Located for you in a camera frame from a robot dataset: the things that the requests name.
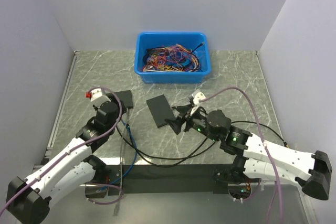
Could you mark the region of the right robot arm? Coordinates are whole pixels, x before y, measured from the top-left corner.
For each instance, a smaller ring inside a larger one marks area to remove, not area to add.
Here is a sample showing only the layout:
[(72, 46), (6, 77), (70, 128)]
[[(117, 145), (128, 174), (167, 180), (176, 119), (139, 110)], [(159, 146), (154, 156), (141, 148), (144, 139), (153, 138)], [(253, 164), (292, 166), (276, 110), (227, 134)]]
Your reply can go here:
[(165, 120), (175, 134), (194, 129), (210, 140), (219, 141), (220, 149), (235, 156), (230, 170), (223, 175), (226, 183), (273, 180), (301, 188), (314, 199), (329, 199), (332, 166), (327, 153), (302, 152), (262, 141), (258, 135), (233, 126), (221, 110), (206, 113), (203, 108), (193, 110), (190, 105), (176, 109), (178, 116)]

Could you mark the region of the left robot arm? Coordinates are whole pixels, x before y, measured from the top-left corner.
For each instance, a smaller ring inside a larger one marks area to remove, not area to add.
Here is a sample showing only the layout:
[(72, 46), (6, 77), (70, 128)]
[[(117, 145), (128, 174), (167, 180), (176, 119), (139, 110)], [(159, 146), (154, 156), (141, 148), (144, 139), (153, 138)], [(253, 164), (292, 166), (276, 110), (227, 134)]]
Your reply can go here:
[(114, 133), (126, 108), (113, 94), (90, 101), (96, 115), (70, 143), (42, 168), (9, 183), (3, 210), (20, 223), (42, 223), (51, 208), (74, 189), (104, 180), (106, 165), (94, 152)]

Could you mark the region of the black network switch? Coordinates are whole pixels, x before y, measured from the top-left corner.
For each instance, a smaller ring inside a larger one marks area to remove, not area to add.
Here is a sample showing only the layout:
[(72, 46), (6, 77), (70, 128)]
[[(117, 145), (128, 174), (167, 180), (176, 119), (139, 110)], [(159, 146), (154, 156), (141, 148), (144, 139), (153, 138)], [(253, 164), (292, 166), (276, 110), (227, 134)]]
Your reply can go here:
[(151, 112), (157, 128), (168, 125), (166, 119), (174, 120), (174, 113), (165, 97), (165, 95), (159, 95), (157, 97), (148, 99), (146, 101), (147, 106)]
[(115, 94), (127, 109), (133, 108), (133, 96), (130, 90), (119, 91)]

